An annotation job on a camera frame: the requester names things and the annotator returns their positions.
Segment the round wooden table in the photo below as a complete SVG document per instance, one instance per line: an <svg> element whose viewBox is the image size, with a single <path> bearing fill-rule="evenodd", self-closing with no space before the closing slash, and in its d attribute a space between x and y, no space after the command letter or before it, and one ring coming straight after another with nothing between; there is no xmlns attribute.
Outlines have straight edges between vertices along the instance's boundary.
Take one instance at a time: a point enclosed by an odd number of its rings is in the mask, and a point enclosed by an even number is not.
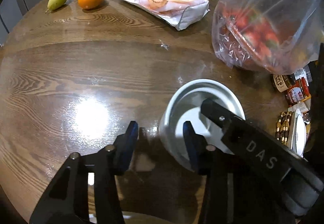
<svg viewBox="0 0 324 224"><path fill-rule="evenodd" d="M94 153L125 131L140 136L117 178L121 207L174 223L196 222L205 179L164 149L158 123L176 90L198 78L226 85L247 119L271 134L286 108L269 74L230 69L211 44L213 10L187 29L121 0L83 11L77 0L32 8L9 34L0 68L0 185L28 222L67 156ZM93 210L90 196L90 209Z"/></svg>

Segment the clear plastic bag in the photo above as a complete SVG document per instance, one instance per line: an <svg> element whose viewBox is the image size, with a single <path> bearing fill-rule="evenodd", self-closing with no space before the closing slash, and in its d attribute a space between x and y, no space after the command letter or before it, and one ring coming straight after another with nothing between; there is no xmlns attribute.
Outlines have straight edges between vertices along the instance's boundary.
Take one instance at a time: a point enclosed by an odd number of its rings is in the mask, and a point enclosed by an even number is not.
<svg viewBox="0 0 324 224"><path fill-rule="evenodd" d="M291 74L318 57L322 0L220 0L212 41L228 66Z"/></svg>

